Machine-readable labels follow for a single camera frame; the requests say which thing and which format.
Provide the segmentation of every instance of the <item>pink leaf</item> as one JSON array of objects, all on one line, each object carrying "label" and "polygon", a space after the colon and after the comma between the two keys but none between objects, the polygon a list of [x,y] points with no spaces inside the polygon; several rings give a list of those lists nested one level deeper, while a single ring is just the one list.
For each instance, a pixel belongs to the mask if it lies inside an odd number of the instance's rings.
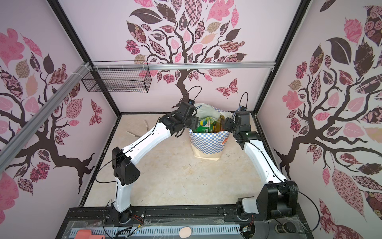
[{"label": "pink leaf", "polygon": [[0,133],[5,133],[8,130],[8,123],[0,120]]},{"label": "pink leaf", "polygon": [[189,40],[191,40],[191,36],[190,34],[188,33],[188,31],[185,31],[184,35],[183,35],[183,40],[185,42],[188,42]]},{"label": "pink leaf", "polygon": [[76,126],[77,124],[79,124],[79,121],[78,120],[71,120],[71,121],[68,122],[68,124],[70,126]]},{"label": "pink leaf", "polygon": [[323,121],[326,120],[329,117],[329,115],[330,114],[328,112],[321,112],[315,116],[315,119],[318,121]]},{"label": "pink leaf", "polygon": [[182,58],[182,53],[179,52],[179,53],[175,56],[175,63],[177,63],[178,61],[180,61],[181,58]]},{"label": "pink leaf", "polygon": [[359,109],[362,107],[363,105],[363,100],[365,98],[364,97],[359,97],[359,98],[355,98],[354,100],[350,101],[348,103],[348,109],[351,111],[351,112],[357,112],[359,111]]},{"label": "pink leaf", "polygon": [[329,184],[330,181],[330,173],[329,173],[329,168],[325,168],[324,171],[322,172],[322,179],[325,182],[325,185]]},{"label": "pink leaf", "polygon": [[12,107],[13,107],[12,101],[10,101],[7,98],[0,97],[0,109],[2,111],[8,111],[8,110],[12,109]]},{"label": "pink leaf", "polygon": [[212,78],[209,75],[204,75],[207,81],[212,81]]},{"label": "pink leaf", "polygon": [[203,45],[202,44],[196,44],[192,47],[192,50],[194,53],[198,54],[199,52],[202,51]]},{"label": "pink leaf", "polygon": [[338,105],[338,100],[340,97],[338,96],[338,92],[332,94],[328,99],[328,105],[332,107],[336,107]]},{"label": "pink leaf", "polygon": [[365,133],[362,131],[361,127],[353,122],[349,122],[345,125],[343,129],[343,134],[350,138],[356,138],[363,136]]},{"label": "pink leaf", "polygon": [[232,28],[236,26],[238,21],[239,21],[239,12],[236,10],[236,7],[235,7],[234,10],[232,11],[232,16],[231,16]]},{"label": "pink leaf", "polygon": [[178,49],[179,43],[175,39],[171,39],[171,47],[172,49]]},{"label": "pink leaf", "polygon": [[332,182],[341,198],[365,217],[363,213],[363,198],[361,191],[351,177],[344,172],[334,169]]},{"label": "pink leaf", "polygon": [[39,111],[39,104],[35,97],[29,98],[24,106],[27,112],[37,113]]}]

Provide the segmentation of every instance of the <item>blue checkered bag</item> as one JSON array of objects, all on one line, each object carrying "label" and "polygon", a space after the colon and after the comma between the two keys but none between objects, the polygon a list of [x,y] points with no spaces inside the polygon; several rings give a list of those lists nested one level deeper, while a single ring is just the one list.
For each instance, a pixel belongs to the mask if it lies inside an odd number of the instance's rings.
[{"label": "blue checkered bag", "polygon": [[[215,107],[213,108],[217,112],[224,112]],[[191,144],[204,154],[214,154],[223,151],[230,135],[228,131],[220,131],[218,133],[194,133],[189,129],[189,132]]]}]

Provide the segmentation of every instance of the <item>wire basket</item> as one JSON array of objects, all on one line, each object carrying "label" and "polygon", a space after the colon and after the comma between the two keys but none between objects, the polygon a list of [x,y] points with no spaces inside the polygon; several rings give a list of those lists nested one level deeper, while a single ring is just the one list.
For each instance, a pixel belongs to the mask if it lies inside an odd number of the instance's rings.
[{"label": "wire basket", "polygon": [[147,61],[133,61],[135,65],[95,66],[82,83],[88,92],[102,91],[96,80],[102,80],[109,92],[149,92],[151,75]]}]

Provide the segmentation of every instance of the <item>beige floor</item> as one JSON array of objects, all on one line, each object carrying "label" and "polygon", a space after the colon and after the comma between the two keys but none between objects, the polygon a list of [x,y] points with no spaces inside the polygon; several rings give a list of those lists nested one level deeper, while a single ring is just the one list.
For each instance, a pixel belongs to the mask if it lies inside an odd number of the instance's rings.
[{"label": "beige floor", "polygon": [[[123,148],[147,132],[144,119],[152,128],[162,115],[124,115],[102,165],[111,160],[115,147]],[[251,118],[252,130],[256,130]],[[249,157],[230,135],[218,161],[195,158],[185,130],[179,138],[162,141],[137,164],[141,175],[132,189],[131,204],[202,205],[234,204],[240,197],[257,196],[262,189],[259,175]],[[111,164],[97,176],[99,181],[114,180]],[[115,199],[115,183],[94,182],[85,206],[105,206]]]}]

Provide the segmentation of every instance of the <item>clear plastic sheet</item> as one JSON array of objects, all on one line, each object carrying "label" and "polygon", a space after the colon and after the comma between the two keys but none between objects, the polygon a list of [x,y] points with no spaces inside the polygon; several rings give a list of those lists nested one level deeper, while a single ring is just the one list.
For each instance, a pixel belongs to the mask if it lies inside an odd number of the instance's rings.
[{"label": "clear plastic sheet", "polygon": [[[293,216],[289,218],[279,218],[277,219],[281,223],[285,222],[292,222],[296,226],[296,230],[299,232],[303,232],[304,225],[301,223],[299,220],[298,216]],[[278,224],[278,222],[274,219],[269,220],[269,224],[267,221],[255,221],[255,235],[253,236],[254,239],[260,238],[260,239],[265,239],[265,238],[272,238],[272,239],[277,239],[277,238],[282,238],[282,239],[292,239],[292,238],[299,238],[299,239],[307,239],[305,234],[296,234],[296,233],[284,233],[284,234],[279,234],[275,230],[275,226]],[[131,230],[135,229],[138,225],[134,225]],[[209,226],[213,227],[226,227],[226,228],[232,228],[232,227],[238,227],[238,225],[235,225],[233,222],[224,222],[222,218],[182,218],[182,219],[175,219],[172,221],[157,221],[156,223],[151,222],[150,220],[144,220],[144,225],[137,229],[135,233],[130,237],[130,238],[140,238],[140,239],[172,239],[172,238],[180,238],[179,235],[176,233],[172,233],[171,235],[169,233],[163,233],[164,230],[161,231],[161,233],[156,233],[156,234],[147,234],[143,235],[142,232],[139,232],[140,230],[145,229],[154,229],[154,228],[182,228],[185,226],[190,226],[190,227],[199,227],[199,228],[208,228]],[[105,229],[108,230],[111,228],[111,225],[105,225]],[[114,231],[119,231],[123,228],[126,227],[113,227]],[[70,221],[68,223],[68,226],[64,232],[64,235],[62,239],[70,239],[74,238],[75,234],[73,234],[73,231],[76,229],[92,229],[93,234],[98,234],[98,235],[105,235],[104,230],[102,228],[102,221]],[[124,236],[118,236],[115,239],[123,239],[126,238],[126,235]],[[206,232],[206,233],[193,233],[189,237],[190,239],[192,238],[219,238],[219,239],[240,239],[243,238],[240,233],[235,232],[229,232],[227,230],[227,233],[225,232],[219,232],[219,233],[214,233],[214,232]]]}]

